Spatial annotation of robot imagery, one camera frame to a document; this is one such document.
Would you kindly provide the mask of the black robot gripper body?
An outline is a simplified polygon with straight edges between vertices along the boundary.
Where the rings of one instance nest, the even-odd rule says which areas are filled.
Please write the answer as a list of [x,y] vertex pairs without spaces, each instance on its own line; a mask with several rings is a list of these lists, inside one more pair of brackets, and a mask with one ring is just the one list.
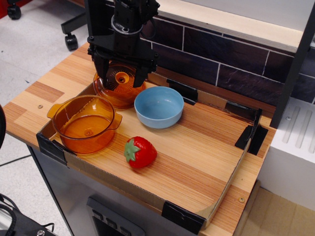
[[131,32],[123,28],[114,28],[113,50],[98,49],[94,55],[108,56],[111,57],[111,61],[122,62],[135,68],[137,65],[148,65],[150,73],[155,72],[158,66],[158,53],[140,39],[142,29],[143,25]]

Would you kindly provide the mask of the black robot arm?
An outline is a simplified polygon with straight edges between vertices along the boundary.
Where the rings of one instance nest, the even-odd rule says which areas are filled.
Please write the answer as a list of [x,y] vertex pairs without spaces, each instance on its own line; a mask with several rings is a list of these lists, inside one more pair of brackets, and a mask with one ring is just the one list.
[[133,87],[140,87],[148,74],[156,71],[158,53],[150,49],[140,37],[143,26],[158,14],[160,4],[155,0],[85,1],[88,23],[88,54],[91,55],[98,76],[114,90],[109,78],[111,62],[123,63],[135,69]]

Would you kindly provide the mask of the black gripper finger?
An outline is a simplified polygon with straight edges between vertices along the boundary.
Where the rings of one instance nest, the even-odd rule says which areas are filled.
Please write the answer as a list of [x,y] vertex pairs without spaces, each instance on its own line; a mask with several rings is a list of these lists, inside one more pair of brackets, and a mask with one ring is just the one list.
[[150,73],[150,67],[148,65],[137,65],[136,72],[134,76],[133,87],[140,87],[144,81],[147,79],[148,74]]
[[94,65],[98,76],[103,80],[106,84],[108,82],[107,72],[109,69],[111,57],[101,57],[100,55],[96,55],[94,57]]

